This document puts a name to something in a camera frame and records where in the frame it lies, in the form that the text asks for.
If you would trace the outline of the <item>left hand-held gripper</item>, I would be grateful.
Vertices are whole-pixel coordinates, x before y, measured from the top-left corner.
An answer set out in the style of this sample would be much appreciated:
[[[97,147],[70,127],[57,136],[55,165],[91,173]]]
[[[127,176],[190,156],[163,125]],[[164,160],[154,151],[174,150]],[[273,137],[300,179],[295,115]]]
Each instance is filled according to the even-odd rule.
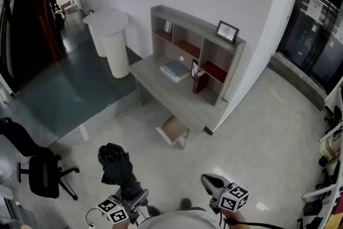
[[[136,223],[140,214],[139,206],[148,204],[149,190],[144,189],[136,199],[126,201],[122,199],[121,190],[118,189],[113,198],[108,198],[96,206],[100,215],[112,224],[119,224],[129,220],[131,224]]]

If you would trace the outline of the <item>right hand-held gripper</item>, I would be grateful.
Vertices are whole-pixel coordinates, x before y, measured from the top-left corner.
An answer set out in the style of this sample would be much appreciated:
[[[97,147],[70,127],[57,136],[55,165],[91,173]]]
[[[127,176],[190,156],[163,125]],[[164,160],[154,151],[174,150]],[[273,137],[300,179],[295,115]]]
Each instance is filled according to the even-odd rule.
[[[212,196],[209,206],[216,214],[221,209],[236,212],[248,200],[249,192],[247,190],[235,183],[230,184],[223,176],[203,174],[200,181],[206,192]]]

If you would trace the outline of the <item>person's right forearm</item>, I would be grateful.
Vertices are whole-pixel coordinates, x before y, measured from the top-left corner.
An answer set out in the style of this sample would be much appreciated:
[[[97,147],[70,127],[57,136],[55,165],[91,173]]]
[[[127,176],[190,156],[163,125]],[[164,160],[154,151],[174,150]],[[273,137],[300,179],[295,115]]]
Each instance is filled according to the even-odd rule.
[[[221,209],[221,213],[225,216],[225,219],[229,219],[229,220],[235,219],[236,221],[245,223],[245,219],[239,211],[231,212],[225,209]],[[245,224],[236,224],[236,225],[228,224],[227,226],[228,226],[228,229],[250,229],[250,227]]]

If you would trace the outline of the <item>person's left forearm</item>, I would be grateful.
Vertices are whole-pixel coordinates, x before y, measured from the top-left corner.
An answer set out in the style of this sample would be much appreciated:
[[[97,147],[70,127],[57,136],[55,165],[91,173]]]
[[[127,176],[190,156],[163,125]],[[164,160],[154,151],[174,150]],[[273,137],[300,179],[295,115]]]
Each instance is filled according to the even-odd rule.
[[[120,223],[114,224],[112,226],[112,229],[128,229],[130,225],[131,222],[129,220],[125,220]]]

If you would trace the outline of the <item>person's light shirt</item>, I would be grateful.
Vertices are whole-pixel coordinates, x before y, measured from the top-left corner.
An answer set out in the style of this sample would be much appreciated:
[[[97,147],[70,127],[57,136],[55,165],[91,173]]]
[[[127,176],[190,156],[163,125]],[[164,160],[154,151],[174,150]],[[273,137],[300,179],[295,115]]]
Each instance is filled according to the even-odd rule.
[[[137,229],[221,229],[219,223],[203,210],[165,213],[143,221]]]

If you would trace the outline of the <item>black office chair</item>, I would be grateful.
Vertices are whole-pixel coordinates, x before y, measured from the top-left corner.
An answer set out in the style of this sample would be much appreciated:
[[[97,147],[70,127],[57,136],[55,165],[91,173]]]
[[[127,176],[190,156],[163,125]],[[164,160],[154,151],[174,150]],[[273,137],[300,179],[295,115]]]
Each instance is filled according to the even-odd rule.
[[[27,174],[29,179],[30,190],[41,197],[58,198],[59,186],[61,186],[75,201],[78,196],[73,194],[68,187],[62,182],[62,177],[75,172],[79,173],[77,167],[62,171],[58,166],[60,160],[57,156],[33,156],[29,159],[29,168],[23,169],[21,163],[17,163],[17,181],[21,183],[21,175]]]
[[[342,119],[342,113],[341,109],[338,106],[334,107],[334,111],[331,111],[328,106],[325,106],[325,110],[327,116],[324,118],[324,121],[326,121],[329,125],[329,128],[325,131],[325,133],[327,134],[330,130],[332,130],[339,124],[340,120]]]
[[[339,175],[339,168],[340,168],[340,161],[336,162],[332,175],[329,174],[327,168],[323,169],[322,173],[324,174],[324,182],[317,184],[315,188],[318,189],[319,187],[329,187],[333,184],[336,184],[338,175]]]

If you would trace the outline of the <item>red hardcover book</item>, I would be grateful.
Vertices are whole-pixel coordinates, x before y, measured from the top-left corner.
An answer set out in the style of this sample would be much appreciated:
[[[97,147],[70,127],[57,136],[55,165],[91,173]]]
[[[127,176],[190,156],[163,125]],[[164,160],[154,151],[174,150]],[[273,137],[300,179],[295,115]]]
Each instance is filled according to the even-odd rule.
[[[193,94],[198,94],[200,91],[202,91],[208,83],[209,75],[204,71],[201,70],[194,76],[194,83],[193,83]]]

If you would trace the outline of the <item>black waste bin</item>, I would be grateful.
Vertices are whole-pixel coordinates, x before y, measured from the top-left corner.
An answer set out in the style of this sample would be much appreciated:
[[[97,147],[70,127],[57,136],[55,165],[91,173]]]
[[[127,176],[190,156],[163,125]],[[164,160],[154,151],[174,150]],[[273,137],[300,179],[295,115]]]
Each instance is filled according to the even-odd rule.
[[[317,216],[323,208],[322,200],[316,199],[311,202],[307,202],[303,207],[304,216]]]

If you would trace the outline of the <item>white book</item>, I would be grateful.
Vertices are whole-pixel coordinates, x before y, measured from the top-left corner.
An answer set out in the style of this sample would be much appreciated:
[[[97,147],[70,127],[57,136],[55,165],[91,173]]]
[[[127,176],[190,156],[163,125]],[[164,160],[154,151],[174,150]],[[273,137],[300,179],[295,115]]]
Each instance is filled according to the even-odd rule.
[[[182,80],[181,77],[177,77],[172,72],[168,71],[165,66],[161,66],[160,70],[175,83],[179,83]]]

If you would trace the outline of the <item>black jacket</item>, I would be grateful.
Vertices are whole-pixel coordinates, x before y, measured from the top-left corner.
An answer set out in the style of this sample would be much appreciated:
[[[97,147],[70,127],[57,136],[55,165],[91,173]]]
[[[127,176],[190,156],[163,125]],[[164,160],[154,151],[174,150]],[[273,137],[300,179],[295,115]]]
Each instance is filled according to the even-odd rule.
[[[9,117],[0,118],[0,135],[4,135],[24,157],[45,156],[61,160],[61,156],[49,148],[38,146],[26,129]]]

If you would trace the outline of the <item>cream storage box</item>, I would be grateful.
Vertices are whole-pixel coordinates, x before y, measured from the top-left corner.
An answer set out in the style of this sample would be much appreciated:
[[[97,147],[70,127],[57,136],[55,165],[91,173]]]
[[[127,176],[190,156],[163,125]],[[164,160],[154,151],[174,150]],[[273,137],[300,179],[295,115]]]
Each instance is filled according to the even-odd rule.
[[[323,157],[326,157],[328,161],[336,158],[341,151],[341,137],[333,139],[329,137],[325,141],[321,142],[319,152]]]

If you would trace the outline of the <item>grey wooden hutch shelf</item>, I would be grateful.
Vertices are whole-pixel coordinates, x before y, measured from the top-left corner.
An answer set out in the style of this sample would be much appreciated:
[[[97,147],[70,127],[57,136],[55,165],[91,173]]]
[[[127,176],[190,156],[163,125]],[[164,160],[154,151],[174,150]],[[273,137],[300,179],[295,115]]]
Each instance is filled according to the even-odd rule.
[[[164,31],[165,21],[173,23],[172,32]],[[215,35],[217,26],[188,13],[158,5],[151,8],[153,42],[159,42],[154,50],[191,69],[192,60],[198,61],[198,70],[209,75],[207,88],[218,95],[218,100],[231,102],[235,92],[234,78],[246,42],[238,35],[234,43]]]

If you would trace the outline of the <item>black framed glass door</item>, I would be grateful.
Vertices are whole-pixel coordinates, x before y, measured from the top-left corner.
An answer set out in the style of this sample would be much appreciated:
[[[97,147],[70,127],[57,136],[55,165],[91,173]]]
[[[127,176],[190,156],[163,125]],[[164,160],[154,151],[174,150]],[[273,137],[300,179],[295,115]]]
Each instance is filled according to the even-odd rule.
[[[343,0],[328,0],[324,23],[306,15],[309,0],[295,0],[277,52],[326,93],[343,77]]]

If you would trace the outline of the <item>cardboard box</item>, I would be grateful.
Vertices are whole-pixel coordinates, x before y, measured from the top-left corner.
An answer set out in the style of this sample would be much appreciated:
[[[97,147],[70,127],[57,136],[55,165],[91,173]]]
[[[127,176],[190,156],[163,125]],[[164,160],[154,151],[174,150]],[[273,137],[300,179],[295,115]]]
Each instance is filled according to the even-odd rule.
[[[68,1],[67,3],[64,3],[61,5],[61,10],[64,12],[66,15],[70,15],[76,11],[78,11],[77,5],[72,1]]]

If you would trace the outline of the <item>black wheelchair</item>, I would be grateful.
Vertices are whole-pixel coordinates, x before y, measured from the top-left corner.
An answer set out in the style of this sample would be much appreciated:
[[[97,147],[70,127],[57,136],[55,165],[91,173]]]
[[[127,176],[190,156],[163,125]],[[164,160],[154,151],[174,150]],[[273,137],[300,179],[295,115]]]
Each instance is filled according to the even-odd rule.
[[[57,0],[49,0],[50,6],[53,10],[56,24],[59,28],[62,28],[64,26],[66,15],[65,13],[60,9],[60,7],[57,5]]]

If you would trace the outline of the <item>white paper notice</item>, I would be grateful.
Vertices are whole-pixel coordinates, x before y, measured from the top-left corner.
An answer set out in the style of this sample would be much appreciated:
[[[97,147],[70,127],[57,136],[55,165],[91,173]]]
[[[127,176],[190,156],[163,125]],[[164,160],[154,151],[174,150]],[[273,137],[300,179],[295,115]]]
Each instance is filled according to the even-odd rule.
[[[329,5],[328,0],[309,0],[306,15],[322,25],[329,10]]]

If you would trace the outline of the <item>black picture frame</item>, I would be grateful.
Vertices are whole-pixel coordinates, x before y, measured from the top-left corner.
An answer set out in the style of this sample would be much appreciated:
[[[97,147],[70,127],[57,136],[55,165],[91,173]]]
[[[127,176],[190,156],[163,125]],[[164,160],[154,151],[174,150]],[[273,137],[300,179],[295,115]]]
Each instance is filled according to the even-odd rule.
[[[238,35],[239,29],[220,20],[215,35],[226,40],[227,42],[234,43]]]

